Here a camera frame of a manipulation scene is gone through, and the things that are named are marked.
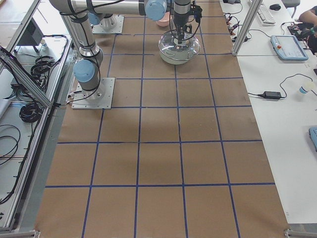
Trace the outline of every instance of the electronic device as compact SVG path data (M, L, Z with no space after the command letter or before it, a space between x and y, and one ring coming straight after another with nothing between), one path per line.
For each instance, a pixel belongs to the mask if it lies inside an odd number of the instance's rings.
M281 5L280 4L272 4L271 6L269 6L269 9L274 10L274 11L278 11L281 9Z
M314 126L314 127L309 128L308 132L309 132L309 135L312 139L312 142L314 143L315 150L317 152L317 127Z
M308 60L295 36L271 36L271 43L281 60Z
M268 7L264 3L261 3L257 17L260 20L262 26L274 26L276 24L274 17L269 12Z
M21 39L18 42L18 46L38 46L43 38L43 33L35 20L32 18L29 22L26 30L24 31Z

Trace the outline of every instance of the blue object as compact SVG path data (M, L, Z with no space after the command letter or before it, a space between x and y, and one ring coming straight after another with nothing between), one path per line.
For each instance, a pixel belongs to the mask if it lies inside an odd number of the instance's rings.
M83 59L75 64L73 72L78 82L87 83L94 77L95 67L89 60Z
M99 18L98 18L96 15L94 15L94 14L92 14L92 13L90 13L90 12L88 13L88 18L89 18L90 24L92 24L92 25L94 25L94 26L100 24Z
M145 14L149 19L159 21L164 17L166 8L166 0L149 0L145 6Z
M315 150L317 151L317 127L316 126L309 128L309 135L311 136L311 139L315 146Z
M295 36L271 36L271 43L281 60L308 60Z
M300 87L299 91L303 94L306 94L308 93L308 91L306 91L303 87Z

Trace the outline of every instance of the pink bowl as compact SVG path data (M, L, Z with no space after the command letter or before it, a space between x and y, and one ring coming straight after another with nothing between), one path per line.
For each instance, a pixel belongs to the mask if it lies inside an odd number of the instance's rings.
M169 12L166 12L164 17L161 20L156 21L156 23L157 23L157 25L159 25L161 27L168 26L169 18L170 18L170 14L169 14Z

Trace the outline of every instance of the keyboard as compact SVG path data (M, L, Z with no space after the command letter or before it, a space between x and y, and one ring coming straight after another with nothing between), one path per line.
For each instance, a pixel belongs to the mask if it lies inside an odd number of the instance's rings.
M257 16L262 26L274 26L276 24L276 21L264 3L261 3Z

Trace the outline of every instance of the clear glass bowl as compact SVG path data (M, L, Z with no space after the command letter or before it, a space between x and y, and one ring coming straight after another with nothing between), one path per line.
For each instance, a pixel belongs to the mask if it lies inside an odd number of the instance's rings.
M175 31L173 34L171 31L165 32L158 42L159 54L165 62L183 64L198 55L200 43L195 36L179 45L173 35L176 35ZM185 33L185 39L191 36L191 34Z

